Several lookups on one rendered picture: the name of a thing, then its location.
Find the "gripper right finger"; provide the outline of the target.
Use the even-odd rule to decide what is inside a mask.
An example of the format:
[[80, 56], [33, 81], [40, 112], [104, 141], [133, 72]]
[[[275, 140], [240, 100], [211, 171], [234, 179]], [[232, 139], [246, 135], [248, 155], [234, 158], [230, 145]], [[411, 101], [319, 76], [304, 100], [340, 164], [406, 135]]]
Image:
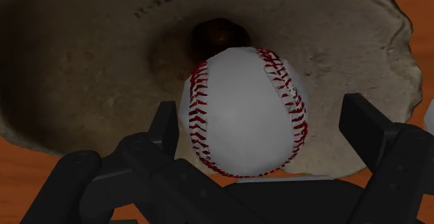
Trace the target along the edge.
[[344, 95], [339, 130], [371, 171], [347, 224], [424, 224], [424, 195], [434, 195], [434, 135], [392, 122], [359, 93]]

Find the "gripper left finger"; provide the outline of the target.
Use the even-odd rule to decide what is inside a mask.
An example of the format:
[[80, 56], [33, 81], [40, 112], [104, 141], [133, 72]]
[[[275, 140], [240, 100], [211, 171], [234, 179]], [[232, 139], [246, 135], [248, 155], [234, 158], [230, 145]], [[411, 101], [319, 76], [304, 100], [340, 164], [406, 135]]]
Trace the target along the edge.
[[20, 224], [109, 224], [131, 203], [149, 224], [262, 224], [261, 218], [185, 159], [174, 101], [161, 102], [147, 132], [124, 137], [101, 157], [60, 158]]

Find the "white baseball with red stitching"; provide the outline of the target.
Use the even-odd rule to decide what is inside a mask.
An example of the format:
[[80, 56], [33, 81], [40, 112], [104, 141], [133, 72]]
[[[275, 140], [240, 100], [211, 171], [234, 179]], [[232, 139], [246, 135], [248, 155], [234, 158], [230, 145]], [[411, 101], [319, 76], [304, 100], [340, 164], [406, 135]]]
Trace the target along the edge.
[[202, 61], [184, 83], [179, 119], [195, 156], [235, 178], [283, 168], [308, 133], [307, 98], [296, 71], [274, 51], [254, 47]]

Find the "small white object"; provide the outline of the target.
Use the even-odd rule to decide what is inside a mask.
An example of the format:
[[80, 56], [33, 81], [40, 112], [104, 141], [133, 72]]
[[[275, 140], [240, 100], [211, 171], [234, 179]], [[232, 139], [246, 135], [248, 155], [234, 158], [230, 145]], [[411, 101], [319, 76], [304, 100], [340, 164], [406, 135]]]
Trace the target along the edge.
[[424, 129], [434, 135], [434, 99], [431, 100], [424, 115]]

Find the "beige rough stone bowl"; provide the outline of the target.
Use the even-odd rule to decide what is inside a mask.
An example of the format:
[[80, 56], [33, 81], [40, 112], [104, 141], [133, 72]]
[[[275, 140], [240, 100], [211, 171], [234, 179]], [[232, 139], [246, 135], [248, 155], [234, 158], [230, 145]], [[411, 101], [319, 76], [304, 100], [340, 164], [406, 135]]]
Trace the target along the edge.
[[305, 84], [309, 134], [288, 173], [364, 168], [337, 127], [346, 93], [396, 122], [422, 99], [412, 24], [395, 0], [0, 0], [0, 136], [56, 156], [111, 153], [161, 101], [180, 100], [200, 52], [192, 30], [216, 18]]

